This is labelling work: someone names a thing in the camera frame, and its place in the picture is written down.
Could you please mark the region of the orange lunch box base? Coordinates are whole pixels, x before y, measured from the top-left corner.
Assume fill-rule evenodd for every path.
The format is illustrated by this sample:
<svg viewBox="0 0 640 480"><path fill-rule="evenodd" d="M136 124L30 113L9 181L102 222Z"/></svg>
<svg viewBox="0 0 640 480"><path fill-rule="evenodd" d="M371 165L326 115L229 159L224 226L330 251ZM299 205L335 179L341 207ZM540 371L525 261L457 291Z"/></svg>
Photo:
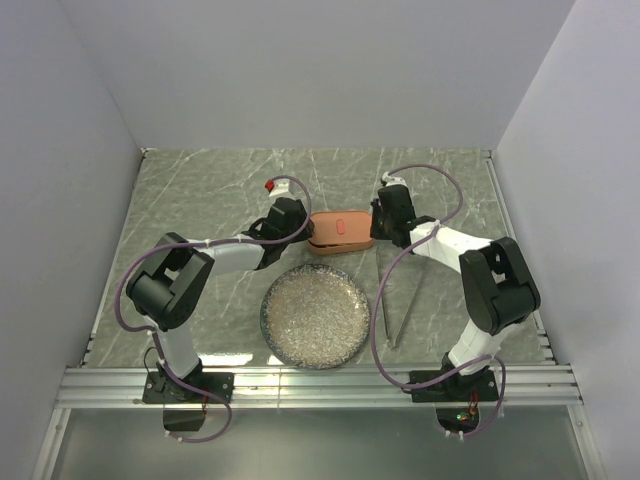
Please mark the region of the orange lunch box base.
<svg viewBox="0 0 640 480"><path fill-rule="evenodd" d="M329 256L340 255L347 253L355 253L370 249L374 245L374 240L370 239L366 242L347 243L347 244L333 244L333 245L318 245L310 241L307 242L308 249L314 255Z"/></svg>

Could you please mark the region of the orange lunch box lid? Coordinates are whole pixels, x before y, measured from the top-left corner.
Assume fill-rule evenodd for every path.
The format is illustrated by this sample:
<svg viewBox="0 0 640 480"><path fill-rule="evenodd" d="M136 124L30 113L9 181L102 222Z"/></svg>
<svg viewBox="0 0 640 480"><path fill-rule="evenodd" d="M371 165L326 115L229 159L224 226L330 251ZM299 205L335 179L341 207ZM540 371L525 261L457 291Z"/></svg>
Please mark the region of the orange lunch box lid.
<svg viewBox="0 0 640 480"><path fill-rule="evenodd" d="M367 211L316 212L311 221L314 230L309 242L317 247L365 245L373 241L370 233L372 217Z"/></svg>

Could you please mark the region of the metal tongs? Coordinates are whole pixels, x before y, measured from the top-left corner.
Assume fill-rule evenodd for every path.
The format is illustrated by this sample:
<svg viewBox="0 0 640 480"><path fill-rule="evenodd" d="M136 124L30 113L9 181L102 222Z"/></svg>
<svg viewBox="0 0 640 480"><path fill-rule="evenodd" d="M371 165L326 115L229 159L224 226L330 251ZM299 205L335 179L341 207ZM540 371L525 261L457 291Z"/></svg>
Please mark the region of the metal tongs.
<svg viewBox="0 0 640 480"><path fill-rule="evenodd" d="M425 257L408 254L397 262L380 300L386 346L394 350L402 340L418 304L427 273Z"/></svg>

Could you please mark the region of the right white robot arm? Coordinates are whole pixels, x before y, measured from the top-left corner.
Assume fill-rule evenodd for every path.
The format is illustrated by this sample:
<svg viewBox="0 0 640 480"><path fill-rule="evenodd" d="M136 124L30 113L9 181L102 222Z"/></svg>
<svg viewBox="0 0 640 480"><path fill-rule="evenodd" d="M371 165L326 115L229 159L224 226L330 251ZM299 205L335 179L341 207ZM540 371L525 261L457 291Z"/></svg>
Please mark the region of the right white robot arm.
<svg viewBox="0 0 640 480"><path fill-rule="evenodd" d="M433 379L402 383L385 371L377 353L374 362L386 380L405 391L441 384L448 397L463 399L474 390L475 375L496 359L502 342L540 308L541 296L522 251L511 237L476 237L447 227L442 220L417 216L409 189L398 178L382 182L371 206L371 236L401 249L380 280L376 300L381 300L399 261L416 255L460 275L469 317Z"/></svg>

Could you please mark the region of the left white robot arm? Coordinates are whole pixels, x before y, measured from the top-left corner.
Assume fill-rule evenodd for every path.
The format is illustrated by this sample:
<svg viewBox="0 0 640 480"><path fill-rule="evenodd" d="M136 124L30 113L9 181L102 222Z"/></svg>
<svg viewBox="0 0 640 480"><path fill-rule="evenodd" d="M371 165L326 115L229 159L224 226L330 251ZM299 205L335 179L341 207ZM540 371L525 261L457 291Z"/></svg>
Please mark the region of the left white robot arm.
<svg viewBox="0 0 640 480"><path fill-rule="evenodd" d="M176 400L192 401L202 388L202 362L188 320L209 278L265 269L280 259L288 245L305 241L312 233L303 203L281 197L266 216L236 238L188 241L170 232L140 262L125 294L160 346L159 366L171 372L166 390Z"/></svg>

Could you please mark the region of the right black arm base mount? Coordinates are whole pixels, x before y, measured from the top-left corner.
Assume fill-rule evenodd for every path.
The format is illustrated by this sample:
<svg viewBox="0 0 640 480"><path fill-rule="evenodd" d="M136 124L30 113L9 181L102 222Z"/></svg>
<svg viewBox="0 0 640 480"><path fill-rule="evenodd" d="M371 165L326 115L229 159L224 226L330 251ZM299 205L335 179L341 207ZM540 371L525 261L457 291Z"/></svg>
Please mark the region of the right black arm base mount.
<svg viewBox="0 0 640 480"><path fill-rule="evenodd" d="M406 390L413 403L491 402L499 398L498 381L488 367L472 375L456 373L442 382L422 389Z"/></svg>

